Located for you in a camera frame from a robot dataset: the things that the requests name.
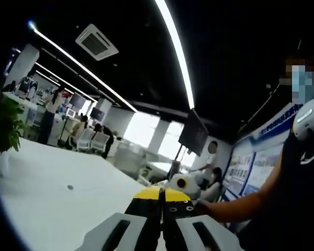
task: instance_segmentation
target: black shirt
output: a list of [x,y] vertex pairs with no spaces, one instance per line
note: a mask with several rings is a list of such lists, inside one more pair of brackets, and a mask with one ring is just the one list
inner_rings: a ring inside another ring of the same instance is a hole
[[114,136],[113,136],[113,133],[111,132],[111,130],[107,127],[104,126],[104,129],[103,129],[103,133],[105,135],[108,135],[109,136],[109,139],[107,141],[107,143],[113,143],[114,142]]
[[302,161],[306,151],[290,134],[273,190],[256,217],[238,234],[246,251],[314,247],[314,159]]

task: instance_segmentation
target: black ceiling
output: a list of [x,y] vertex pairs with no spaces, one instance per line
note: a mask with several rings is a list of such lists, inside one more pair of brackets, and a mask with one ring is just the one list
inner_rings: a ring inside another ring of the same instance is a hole
[[[210,133],[233,141],[261,126],[289,102],[285,87],[239,134],[240,128],[266,102],[284,74],[284,59],[301,49],[314,54],[314,20],[300,21],[288,10],[220,8],[210,1],[172,0],[167,5],[182,42],[194,95],[195,109]],[[37,29],[80,61],[119,95],[141,111],[184,121],[189,111],[177,56],[164,20],[154,0],[109,1],[89,7],[43,7],[29,11]],[[94,24],[119,50],[96,61],[75,43],[87,25]],[[14,37],[16,46],[26,42],[40,50],[38,63],[89,95],[101,92],[123,109],[128,107],[82,71],[52,45],[28,29]],[[61,60],[94,87],[73,73]],[[37,67],[37,70],[49,75]]]

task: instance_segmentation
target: gray gripper finger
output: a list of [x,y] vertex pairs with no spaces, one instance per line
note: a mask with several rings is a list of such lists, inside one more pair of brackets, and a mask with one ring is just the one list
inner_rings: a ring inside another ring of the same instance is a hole
[[188,251],[205,251],[207,243],[204,243],[203,239],[208,240],[210,245],[214,246],[214,250],[243,250],[238,238],[208,215],[177,219],[176,222],[182,232]]
[[116,251],[134,251],[146,220],[141,216],[115,213],[90,230],[76,251],[109,251],[118,241]]

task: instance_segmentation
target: white headset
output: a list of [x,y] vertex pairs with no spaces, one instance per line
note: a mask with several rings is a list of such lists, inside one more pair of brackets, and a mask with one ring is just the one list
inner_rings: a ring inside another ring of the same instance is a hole
[[296,114],[293,131],[298,140],[305,140],[314,132],[314,99],[304,104]]

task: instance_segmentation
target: potted plant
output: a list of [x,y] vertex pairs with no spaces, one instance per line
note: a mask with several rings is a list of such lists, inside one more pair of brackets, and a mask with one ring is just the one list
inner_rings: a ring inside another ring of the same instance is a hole
[[23,113],[19,104],[10,98],[0,96],[0,176],[7,176],[9,172],[8,150],[16,151],[20,147],[21,130],[24,123],[18,115]]

